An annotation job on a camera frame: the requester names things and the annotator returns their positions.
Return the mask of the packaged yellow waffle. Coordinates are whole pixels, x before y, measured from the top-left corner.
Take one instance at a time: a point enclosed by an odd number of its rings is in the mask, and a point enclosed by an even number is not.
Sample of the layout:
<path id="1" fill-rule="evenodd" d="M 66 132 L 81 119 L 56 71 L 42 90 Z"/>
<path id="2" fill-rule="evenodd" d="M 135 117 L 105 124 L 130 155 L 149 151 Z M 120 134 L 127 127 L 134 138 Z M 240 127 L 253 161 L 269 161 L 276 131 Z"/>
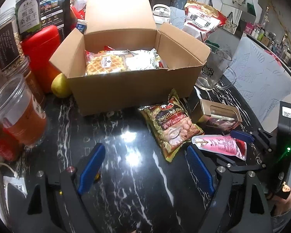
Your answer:
<path id="1" fill-rule="evenodd" d="M 123 55 L 107 54 L 106 52 L 94 54 L 88 51 L 86 53 L 86 71 L 85 75 L 98 75 L 125 72 L 128 70 Z"/>

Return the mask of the pink white pouch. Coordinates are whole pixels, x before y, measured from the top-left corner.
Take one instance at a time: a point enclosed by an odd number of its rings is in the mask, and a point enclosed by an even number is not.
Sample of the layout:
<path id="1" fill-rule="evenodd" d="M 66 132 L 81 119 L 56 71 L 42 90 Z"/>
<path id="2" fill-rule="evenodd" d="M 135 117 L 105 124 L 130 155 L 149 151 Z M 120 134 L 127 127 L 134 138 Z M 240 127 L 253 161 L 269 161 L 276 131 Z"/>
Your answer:
<path id="1" fill-rule="evenodd" d="M 235 139 L 230 135 L 199 135 L 191 138 L 192 144 L 198 149 L 222 154 L 225 156 L 236 156 L 240 160 L 247 159 L 247 143 Z"/>

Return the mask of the clear jar orange contents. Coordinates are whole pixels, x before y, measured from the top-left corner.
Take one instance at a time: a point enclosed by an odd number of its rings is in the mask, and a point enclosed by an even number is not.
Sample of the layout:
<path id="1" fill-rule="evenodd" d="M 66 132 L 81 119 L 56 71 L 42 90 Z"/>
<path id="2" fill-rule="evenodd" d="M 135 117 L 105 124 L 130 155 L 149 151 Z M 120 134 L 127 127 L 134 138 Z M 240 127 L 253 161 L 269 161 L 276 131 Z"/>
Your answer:
<path id="1" fill-rule="evenodd" d="M 25 146 L 38 146 L 45 137 L 46 113 L 21 74 L 9 79 L 0 89 L 0 122 Z"/>

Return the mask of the gold window box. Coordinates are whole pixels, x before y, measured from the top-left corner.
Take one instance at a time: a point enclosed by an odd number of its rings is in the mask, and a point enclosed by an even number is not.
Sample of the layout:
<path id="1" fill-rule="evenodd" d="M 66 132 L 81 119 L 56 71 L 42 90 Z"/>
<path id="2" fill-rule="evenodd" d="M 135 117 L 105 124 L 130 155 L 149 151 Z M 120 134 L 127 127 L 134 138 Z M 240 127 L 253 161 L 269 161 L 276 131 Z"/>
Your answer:
<path id="1" fill-rule="evenodd" d="M 242 123 L 240 112 L 236 107 L 200 99 L 191 112 L 193 123 L 203 127 L 231 131 Z"/>

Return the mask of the yellow lemon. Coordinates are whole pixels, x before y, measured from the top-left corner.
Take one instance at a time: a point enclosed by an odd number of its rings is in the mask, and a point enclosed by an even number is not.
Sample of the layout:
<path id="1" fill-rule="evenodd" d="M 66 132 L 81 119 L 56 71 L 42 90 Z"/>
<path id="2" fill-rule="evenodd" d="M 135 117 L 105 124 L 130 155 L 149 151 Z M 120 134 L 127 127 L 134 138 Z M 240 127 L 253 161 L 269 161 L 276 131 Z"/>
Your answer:
<path id="1" fill-rule="evenodd" d="M 57 75 L 51 84 L 51 90 L 57 98 L 67 98 L 72 94 L 67 78 L 63 73 Z"/>

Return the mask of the green nut snack bag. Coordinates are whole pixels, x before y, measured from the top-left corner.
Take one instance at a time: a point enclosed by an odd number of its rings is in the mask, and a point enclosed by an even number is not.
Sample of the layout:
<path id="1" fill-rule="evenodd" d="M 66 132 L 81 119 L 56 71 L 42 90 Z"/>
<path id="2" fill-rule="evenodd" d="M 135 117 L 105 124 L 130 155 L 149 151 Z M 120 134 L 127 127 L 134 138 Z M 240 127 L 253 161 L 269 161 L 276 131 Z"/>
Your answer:
<path id="1" fill-rule="evenodd" d="M 172 162 L 181 146 L 204 131 L 193 123 L 176 90 L 172 90 L 168 100 L 161 104 L 139 108 L 150 125 L 167 162 Z"/>

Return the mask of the open cardboard box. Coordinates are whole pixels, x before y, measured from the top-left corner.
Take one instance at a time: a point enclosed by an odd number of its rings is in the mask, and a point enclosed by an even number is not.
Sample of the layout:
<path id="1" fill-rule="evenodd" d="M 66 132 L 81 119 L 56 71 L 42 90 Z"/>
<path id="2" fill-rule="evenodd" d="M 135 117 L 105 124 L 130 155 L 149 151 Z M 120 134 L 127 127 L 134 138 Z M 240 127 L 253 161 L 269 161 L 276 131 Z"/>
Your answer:
<path id="1" fill-rule="evenodd" d="M 210 48 L 175 26 L 156 26 L 149 0 L 87 0 L 87 29 L 73 30 L 50 62 L 83 115 L 188 97 Z"/>

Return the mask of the clear glass mug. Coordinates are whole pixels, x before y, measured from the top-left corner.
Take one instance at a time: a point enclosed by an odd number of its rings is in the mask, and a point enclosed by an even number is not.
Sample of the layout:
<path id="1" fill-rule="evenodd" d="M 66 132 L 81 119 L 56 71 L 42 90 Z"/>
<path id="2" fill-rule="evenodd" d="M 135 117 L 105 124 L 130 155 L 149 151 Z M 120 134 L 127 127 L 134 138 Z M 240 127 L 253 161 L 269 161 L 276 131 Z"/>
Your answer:
<path id="1" fill-rule="evenodd" d="M 232 58 L 222 48 L 210 43 L 206 43 L 206 45 L 210 48 L 211 52 L 207 62 L 201 69 L 195 86 L 202 90 L 212 90 L 214 88 L 227 90 L 236 82 L 236 73 L 230 67 Z M 232 78 L 228 84 L 223 84 L 222 77 L 226 71 L 231 73 Z"/>

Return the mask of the red cylindrical canister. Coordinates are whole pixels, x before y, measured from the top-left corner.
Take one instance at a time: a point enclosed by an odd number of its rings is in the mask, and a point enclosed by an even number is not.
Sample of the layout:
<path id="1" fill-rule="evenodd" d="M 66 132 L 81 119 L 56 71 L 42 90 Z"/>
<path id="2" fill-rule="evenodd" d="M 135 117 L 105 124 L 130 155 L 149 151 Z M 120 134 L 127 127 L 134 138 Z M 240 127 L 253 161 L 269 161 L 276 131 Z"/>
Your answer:
<path id="1" fill-rule="evenodd" d="M 60 71 L 49 59 L 60 45 L 60 35 L 56 26 L 50 25 L 24 39 L 21 47 L 30 59 L 30 68 L 44 93 L 51 92 L 51 85 Z"/>

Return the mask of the clear-lid jar brown contents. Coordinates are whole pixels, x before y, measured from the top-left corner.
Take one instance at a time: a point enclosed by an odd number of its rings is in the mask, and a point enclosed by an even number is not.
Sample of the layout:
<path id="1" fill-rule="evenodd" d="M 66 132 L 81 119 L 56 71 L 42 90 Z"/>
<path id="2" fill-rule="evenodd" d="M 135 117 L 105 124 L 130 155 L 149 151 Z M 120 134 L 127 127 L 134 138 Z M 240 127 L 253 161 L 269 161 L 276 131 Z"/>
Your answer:
<path id="1" fill-rule="evenodd" d="M 0 14 L 0 70 L 11 77 L 24 60 L 15 8 L 12 7 Z"/>

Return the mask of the silver snack packet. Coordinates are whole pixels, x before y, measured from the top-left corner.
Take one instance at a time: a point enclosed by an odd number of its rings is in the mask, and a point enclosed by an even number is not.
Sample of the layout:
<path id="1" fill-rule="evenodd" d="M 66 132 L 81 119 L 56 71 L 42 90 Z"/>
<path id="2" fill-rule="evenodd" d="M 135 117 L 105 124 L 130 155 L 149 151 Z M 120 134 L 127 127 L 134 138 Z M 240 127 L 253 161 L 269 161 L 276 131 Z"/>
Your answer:
<path id="1" fill-rule="evenodd" d="M 155 70 L 164 68 L 157 50 L 134 50 L 125 54 L 125 64 L 130 71 Z"/>

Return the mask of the blue white tube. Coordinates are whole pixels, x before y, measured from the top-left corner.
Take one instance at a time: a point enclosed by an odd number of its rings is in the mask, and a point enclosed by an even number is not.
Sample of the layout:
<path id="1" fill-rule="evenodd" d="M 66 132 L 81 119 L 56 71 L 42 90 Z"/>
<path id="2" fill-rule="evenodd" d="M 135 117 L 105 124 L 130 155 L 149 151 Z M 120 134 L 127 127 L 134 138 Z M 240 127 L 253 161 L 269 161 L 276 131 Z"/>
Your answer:
<path id="1" fill-rule="evenodd" d="M 78 29 L 82 34 L 84 34 L 87 29 L 87 21 L 83 19 L 78 19 L 75 28 Z"/>

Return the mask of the black stand-up pouch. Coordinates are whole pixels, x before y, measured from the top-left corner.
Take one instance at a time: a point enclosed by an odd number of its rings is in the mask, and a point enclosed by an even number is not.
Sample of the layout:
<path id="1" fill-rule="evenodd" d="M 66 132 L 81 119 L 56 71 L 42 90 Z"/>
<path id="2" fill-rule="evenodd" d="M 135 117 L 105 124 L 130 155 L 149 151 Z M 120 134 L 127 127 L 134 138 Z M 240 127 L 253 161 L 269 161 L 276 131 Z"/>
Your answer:
<path id="1" fill-rule="evenodd" d="M 70 0 L 40 0 L 42 28 L 57 27 L 62 42 L 70 33 Z"/>

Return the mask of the dark tea jar white label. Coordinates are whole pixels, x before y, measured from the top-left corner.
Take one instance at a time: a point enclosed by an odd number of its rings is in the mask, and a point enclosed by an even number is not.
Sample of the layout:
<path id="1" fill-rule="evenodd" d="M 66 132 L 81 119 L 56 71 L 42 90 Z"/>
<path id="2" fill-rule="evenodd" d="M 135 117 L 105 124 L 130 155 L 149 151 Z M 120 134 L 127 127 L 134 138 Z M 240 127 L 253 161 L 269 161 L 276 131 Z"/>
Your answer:
<path id="1" fill-rule="evenodd" d="M 21 41 L 42 29 L 40 0 L 16 0 L 15 12 Z"/>

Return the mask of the cashew bag red white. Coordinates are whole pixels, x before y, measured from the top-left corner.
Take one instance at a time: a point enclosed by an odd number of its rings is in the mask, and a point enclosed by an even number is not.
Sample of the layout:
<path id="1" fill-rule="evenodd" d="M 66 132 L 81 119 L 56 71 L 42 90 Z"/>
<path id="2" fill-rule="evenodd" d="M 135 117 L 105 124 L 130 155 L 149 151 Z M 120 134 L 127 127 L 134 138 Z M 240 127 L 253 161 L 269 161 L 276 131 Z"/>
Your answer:
<path id="1" fill-rule="evenodd" d="M 184 11 L 182 30 L 203 43 L 228 20 L 219 10 L 195 0 L 187 0 Z"/>

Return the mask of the white small kettle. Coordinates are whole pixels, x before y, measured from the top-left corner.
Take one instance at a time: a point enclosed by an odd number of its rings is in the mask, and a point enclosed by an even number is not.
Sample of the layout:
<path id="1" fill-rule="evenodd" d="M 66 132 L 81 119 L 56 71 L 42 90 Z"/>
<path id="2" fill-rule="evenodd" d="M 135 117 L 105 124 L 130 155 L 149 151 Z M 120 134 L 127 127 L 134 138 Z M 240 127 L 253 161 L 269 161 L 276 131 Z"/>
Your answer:
<path id="1" fill-rule="evenodd" d="M 156 4 L 152 8 L 152 14 L 154 21 L 157 25 L 162 25 L 163 23 L 170 23 L 171 10 L 170 7 L 164 4 Z"/>

